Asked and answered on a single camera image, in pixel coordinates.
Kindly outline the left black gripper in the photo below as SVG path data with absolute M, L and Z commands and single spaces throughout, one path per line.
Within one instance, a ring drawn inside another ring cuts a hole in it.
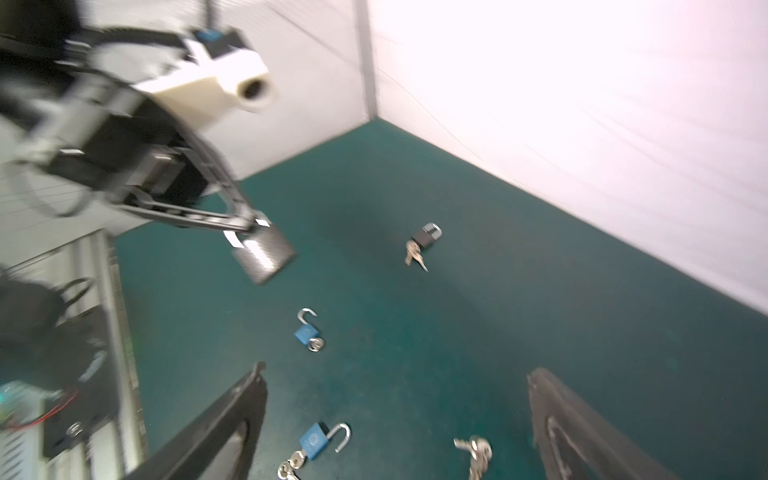
M 113 205 L 184 228 L 250 234 L 268 227 L 220 155 L 144 93 L 81 77 L 35 126 L 35 161 L 55 176 L 106 191 Z

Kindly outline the dark grey padlock with keys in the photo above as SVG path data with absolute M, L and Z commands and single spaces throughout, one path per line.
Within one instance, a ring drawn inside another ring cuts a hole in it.
M 272 223 L 257 219 L 248 233 L 224 231 L 233 255 L 251 280 L 264 285 L 285 268 L 297 252 Z

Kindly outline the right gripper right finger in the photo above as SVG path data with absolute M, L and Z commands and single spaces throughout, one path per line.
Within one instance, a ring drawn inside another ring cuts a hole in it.
M 534 440 L 549 479 L 674 479 L 552 372 L 528 375 Z

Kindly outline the silver keys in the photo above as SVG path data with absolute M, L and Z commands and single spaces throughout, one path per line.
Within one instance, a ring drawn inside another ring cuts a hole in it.
M 490 442 L 480 436 L 472 436 L 468 440 L 454 439 L 454 446 L 470 454 L 469 480 L 481 480 L 488 470 L 493 457 Z

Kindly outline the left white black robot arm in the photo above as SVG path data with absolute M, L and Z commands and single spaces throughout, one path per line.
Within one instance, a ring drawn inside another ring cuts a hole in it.
M 269 70 L 243 33 L 200 28 L 87 27 L 73 1 L 1 5 L 1 115 L 25 131 L 12 167 L 81 185 L 114 207 L 181 227 L 251 234 L 269 226 L 201 131 L 232 110 L 273 98 Z M 96 63 L 109 45 L 176 49 L 151 78 L 130 82 Z

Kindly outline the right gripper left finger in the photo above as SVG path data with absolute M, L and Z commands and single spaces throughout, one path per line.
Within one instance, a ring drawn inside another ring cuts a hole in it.
M 246 479 L 266 412 L 259 362 L 128 479 Z

